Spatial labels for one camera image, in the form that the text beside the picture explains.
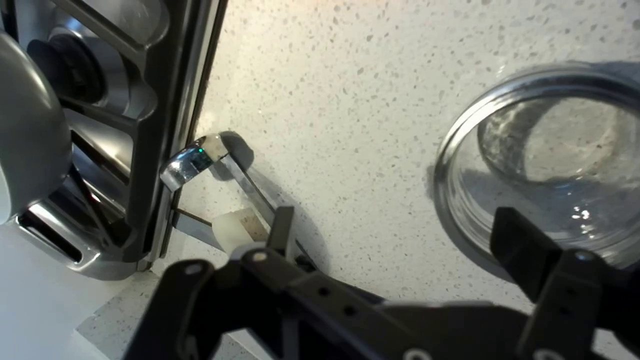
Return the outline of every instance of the speckled white surface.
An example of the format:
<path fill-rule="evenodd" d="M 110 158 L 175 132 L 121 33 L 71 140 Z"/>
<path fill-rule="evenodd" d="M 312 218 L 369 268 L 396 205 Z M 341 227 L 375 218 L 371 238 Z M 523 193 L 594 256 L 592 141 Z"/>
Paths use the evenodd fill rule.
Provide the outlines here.
<path fill-rule="evenodd" d="M 529 308 L 450 244 L 428 167 L 488 85 L 567 60 L 640 60 L 640 1 L 230 0 L 198 133 L 243 133 L 333 275 L 394 300 Z M 200 175 L 183 207 L 215 218 L 243 195 Z"/>

